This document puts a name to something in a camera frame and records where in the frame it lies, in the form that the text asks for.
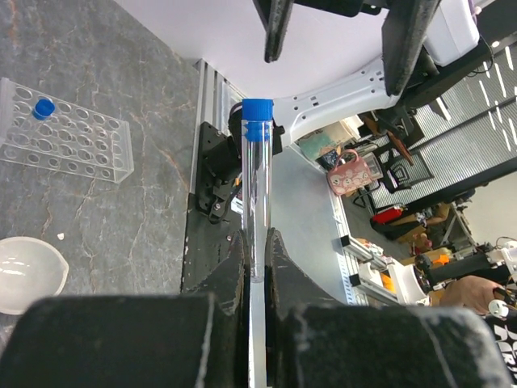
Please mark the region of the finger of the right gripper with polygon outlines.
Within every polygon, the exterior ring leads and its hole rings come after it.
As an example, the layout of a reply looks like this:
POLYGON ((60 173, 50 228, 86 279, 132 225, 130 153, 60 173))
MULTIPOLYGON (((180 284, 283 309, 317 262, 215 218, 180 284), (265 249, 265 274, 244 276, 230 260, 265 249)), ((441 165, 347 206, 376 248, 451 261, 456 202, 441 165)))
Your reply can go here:
POLYGON ((266 32, 264 61, 272 63, 280 57, 293 0, 254 0, 258 16, 266 32))
POLYGON ((439 0, 395 0, 388 5, 381 28, 382 60, 386 94, 394 96, 410 80, 439 0))

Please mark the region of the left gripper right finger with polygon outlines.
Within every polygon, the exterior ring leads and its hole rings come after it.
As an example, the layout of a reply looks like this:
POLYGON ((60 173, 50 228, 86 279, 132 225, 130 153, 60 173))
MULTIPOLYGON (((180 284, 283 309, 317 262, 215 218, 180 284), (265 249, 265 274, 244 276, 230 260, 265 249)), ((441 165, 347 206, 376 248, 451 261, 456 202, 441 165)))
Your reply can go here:
POLYGON ((354 306, 266 244, 267 383, 273 387, 508 387, 493 330, 465 308, 354 306))

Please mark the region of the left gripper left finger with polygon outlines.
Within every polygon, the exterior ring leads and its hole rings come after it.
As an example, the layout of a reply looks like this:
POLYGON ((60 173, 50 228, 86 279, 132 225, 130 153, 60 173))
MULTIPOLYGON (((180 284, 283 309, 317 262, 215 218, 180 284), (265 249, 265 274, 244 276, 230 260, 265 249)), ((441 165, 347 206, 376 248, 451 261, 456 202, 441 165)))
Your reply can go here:
POLYGON ((4 387, 243 387, 246 239, 179 295, 48 297, 17 322, 4 387))

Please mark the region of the blue capped test tube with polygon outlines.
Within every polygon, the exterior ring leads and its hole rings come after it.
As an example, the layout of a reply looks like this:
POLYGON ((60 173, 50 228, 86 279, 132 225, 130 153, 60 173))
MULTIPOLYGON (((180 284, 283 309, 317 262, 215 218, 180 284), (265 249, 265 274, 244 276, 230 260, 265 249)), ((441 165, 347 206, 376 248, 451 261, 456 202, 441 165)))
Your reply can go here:
POLYGON ((56 106, 50 99, 41 98, 32 109, 32 115, 37 120, 47 120, 55 111, 56 106))
POLYGON ((242 228, 250 253, 250 386, 267 386, 265 267, 271 224, 273 102, 242 100, 242 228))

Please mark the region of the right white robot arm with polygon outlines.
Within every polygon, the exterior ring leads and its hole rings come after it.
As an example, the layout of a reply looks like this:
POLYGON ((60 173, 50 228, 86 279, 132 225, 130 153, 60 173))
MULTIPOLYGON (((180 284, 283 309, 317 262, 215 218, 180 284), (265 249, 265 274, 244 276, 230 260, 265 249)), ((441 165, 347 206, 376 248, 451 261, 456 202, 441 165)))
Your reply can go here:
POLYGON ((470 1, 395 2, 383 25, 380 58, 344 78, 319 89, 282 99, 244 99, 230 116, 234 136, 248 141, 264 139, 260 123, 271 126, 276 150, 300 140, 317 129, 355 114, 392 108, 416 74, 418 55, 426 42, 435 65, 451 64, 473 50, 479 36, 470 1))

